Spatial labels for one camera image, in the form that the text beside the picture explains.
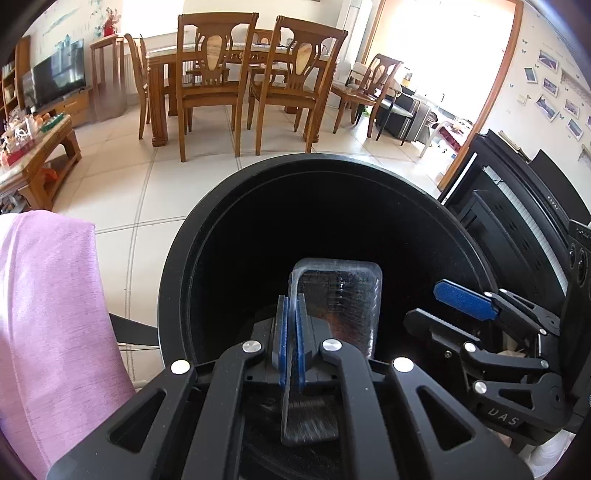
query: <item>tv stand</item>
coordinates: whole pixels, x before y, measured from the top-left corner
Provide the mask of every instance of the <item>tv stand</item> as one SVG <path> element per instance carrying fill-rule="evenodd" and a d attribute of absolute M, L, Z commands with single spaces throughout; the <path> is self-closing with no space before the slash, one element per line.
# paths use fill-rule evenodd
<path fill-rule="evenodd" d="M 49 113 L 50 115 L 66 113 L 71 116 L 73 127 L 78 127 L 86 122 L 92 122 L 95 119 L 95 115 L 90 101 L 91 93 L 92 87 L 81 88 L 48 105 L 44 105 L 36 113 L 39 115 L 44 115 L 45 113 Z"/>

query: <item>pink fabric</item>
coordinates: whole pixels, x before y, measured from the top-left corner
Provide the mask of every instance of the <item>pink fabric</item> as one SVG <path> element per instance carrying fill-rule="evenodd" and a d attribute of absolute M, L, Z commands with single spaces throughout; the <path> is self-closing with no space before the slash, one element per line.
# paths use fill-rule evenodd
<path fill-rule="evenodd" d="M 39 480 L 134 393 L 94 230 L 44 210 L 0 216 L 0 429 Z"/>

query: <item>white wall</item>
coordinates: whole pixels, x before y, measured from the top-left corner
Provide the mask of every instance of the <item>white wall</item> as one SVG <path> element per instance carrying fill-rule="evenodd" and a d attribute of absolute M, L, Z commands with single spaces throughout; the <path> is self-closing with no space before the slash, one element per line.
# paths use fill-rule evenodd
<path fill-rule="evenodd" d="M 278 15 L 336 26 L 343 0 L 185 0 L 183 13 L 259 12 L 258 28 L 273 29 Z"/>
<path fill-rule="evenodd" d="M 51 56 L 69 35 L 72 42 L 84 39 L 87 85 L 92 83 L 90 49 L 97 27 L 105 20 L 107 7 L 121 11 L 123 0 L 57 0 L 29 27 L 31 67 Z"/>
<path fill-rule="evenodd" d="M 536 62 L 540 49 L 559 61 L 558 73 Z M 538 79 L 537 84 L 526 82 L 524 67 L 534 68 Z M 529 158 L 534 158 L 539 150 L 544 150 L 572 182 L 587 207 L 591 209 L 591 164 L 587 160 L 578 160 L 582 150 L 581 143 L 591 145 L 591 129 L 585 126 L 587 118 L 591 115 L 591 105 L 588 105 L 572 88 L 560 83 L 562 69 L 572 76 L 579 76 L 577 81 L 589 90 L 577 64 L 552 26 L 531 6 L 525 4 L 515 55 L 482 132 L 487 132 L 488 129 L 494 132 L 503 130 Z M 542 89 L 541 85 L 545 77 L 559 87 L 558 98 Z M 545 93 L 548 100 L 560 110 L 552 123 L 535 104 L 542 93 Z M 517 103 L 518 95 L 527 98 L 525 105 Z M 581 110 L 579 118 L 575 119 L 584 132 L 580 141 L 577 141 L 566 128 L 566 124 L 572 118 L 564 110 L 566 99 L 577 104 Z"/>

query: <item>piano keyboard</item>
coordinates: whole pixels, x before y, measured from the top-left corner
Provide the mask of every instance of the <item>piano keyboard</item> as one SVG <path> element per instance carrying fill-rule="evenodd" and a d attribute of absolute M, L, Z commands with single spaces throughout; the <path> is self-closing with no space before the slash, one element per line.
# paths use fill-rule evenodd
<path fill-rule="evenodd" d="M 517 210 L 517 212 L 521 215 L 523 220 L 525 220 L 525 223 L 527 223 L 527 226 L 530 228 L 531 232 L 534 234 L 537 241 L 540 243 L 540 246 L 542 247 L 544 254 L 548 258 L 548 261 L 550 262 L 550 265 L 552 266 L 552 269 L 554 270 L 554 273 L 556 274 L 556 277 L 558 278 L 558 283 L 560 283 L 560 287 L 562 288 L 562 291 L 566 295 L 566 289 L 569 285 L 569 282 L 566 278 L 566 275 L 564 274 L 564 271 L 562 270 L 562 267 L 560 266 L 558 258 L 556 258 L 554 251 L 552 250 L 550 244 L 548 243 L 548 240 L 546 240 L 546 237 L 542 233 L 542 230 L 540 230 L 540 227 L 538 226 L 538 224 L 535 222 L 533 217 L 527 211 L 527 209 L 525 208 L 523 203 L 521 203 L 519 198 L 517 198 L 517 195 L 515 195 L 515 193 L 513 193 L 513 191 L 501 179 L 501 177 L 499 177 L 499 175 L 495 172 L 495 170 L 493 170 L 490 167 L 485 167 L 482 170 L 484 171 L 484 173 L 486 173 L 491 178 L 491 180 L 493 180 L 496 183 L 496 185 L 499 187 L 499 190 L 515 206 L 515 209 Z"/>

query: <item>wooden door frame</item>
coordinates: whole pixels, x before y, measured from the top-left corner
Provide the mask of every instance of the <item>wooden door frame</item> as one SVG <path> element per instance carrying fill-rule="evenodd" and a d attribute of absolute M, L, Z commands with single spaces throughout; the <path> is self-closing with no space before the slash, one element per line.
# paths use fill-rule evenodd
<path fill-rule="evenodd" d="M 380 19 L 382 18 L 382 13 L 384 11 L 384 6 L 387 0 L 380 0 L 378 5 L 378 11 L 375 16 L 374 24 L 369 32 L 368 41 L 365 45 L 365 50 L 363 51 L 363 56 L 361 58 L 361 62 L 365 63 L 367 61 L 369 51 L 371 49 L 371 45 L 374 41 L 374 37 L 376 31 L 378 29 L 378 24 Z M 519 31 L 521 30 L 521 21 L 523 20 L 523 1 L 522 0 L 508 0 L 509 2 L 513 2 L 515 4 L 515 13 L 513 14 L 513 25 L 511 27 L 511 33 L 509 35 L 509 40 L 507 41 L 507 47 L 505 49 L 505 54 L 503 55 L 503 59 L 501 61 L 501 66 L 499 67 L 499 71 L 496 74 L 495 81 L 492 84 L 491 91 L 486 98 L 486 102 L 480 111 L 480 115 L 476 119 L 472 130 L 468 134 L 466 141 L 462 145 L 460 151 L 457 153 L 456 158 L 454 158 L 452 164 L 447 169 L 445 175 L 440 180 L 437 188 L 442 191 L 447 187 L 449 182 L 452 180 L 453 176 L 455 175 L 456 171 L 462 165 L 462 161 L 466 156 L 470 148 L 470 144 L 476 134 L 482 129 L 484 123 L 488 119 L 488 116 L 491 113 L 492 107 L 496 102 L 497 97 L 499 96 L 499 92 L 501 91 L 501 87 L 503 86 L 503 82 L 507 77 L 507 72 L 509 71 L 509 66 L 511 65 L 511 60 L 513 60 L 513 55 L 515 53 L 515 49 L 517 47 L 517 40 L 519 39 Z"/>

